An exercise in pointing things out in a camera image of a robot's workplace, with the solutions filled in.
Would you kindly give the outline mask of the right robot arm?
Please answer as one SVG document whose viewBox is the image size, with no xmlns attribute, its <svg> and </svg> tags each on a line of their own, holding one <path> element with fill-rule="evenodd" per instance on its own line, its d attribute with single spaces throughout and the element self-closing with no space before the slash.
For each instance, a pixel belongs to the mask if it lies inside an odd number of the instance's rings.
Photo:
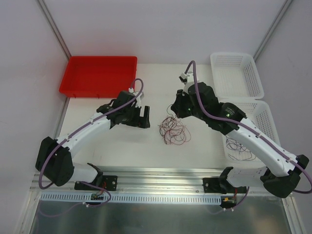
<svg viewBox="0 0 312 234">
<path fill-rule="evenodd" d="M 236 105 L 219 102 L 212 87 L 203 82 L 179 89 L 171 110 L 179 117 L 196 117 L 211 129 L 245 146 L 263 164 L 260 168 L 226 167 L 216 182 L 210 185 L 218 193 L 226 194 L 236 187 L 263 187 L 272 195 L 286 198 L 296 192 L 301 175 L 306 172 L 309 159 L 294 155 L 262 133 Z"/>
</svg>

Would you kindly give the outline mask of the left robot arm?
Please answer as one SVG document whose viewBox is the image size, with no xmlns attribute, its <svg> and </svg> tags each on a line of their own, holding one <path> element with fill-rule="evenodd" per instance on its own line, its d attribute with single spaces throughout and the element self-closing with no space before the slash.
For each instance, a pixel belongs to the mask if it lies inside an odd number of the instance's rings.
<svg viewBox="0 0 312 234">
<path fill-rule="evenodd" d="M 39 187 L 47 188 L 42 184 L 42 178 L 45 176 L 52 185 L 58 187 L 72 181 L 77 186 L 86 186 L 92 190 L 103 188 L 103 172 L 91 163 L 74 163 L 73 158 L 95 136 L 111 130 L 116 125 L 149 128 L 150 107 L 141 106 L 143 97 L 142 91 L 121 91 L 117 98 L 98 107 L 78 129 L 56 139 L 43 139 L 35 163 L 35 168 L 40 172 Z"/>
</svg>

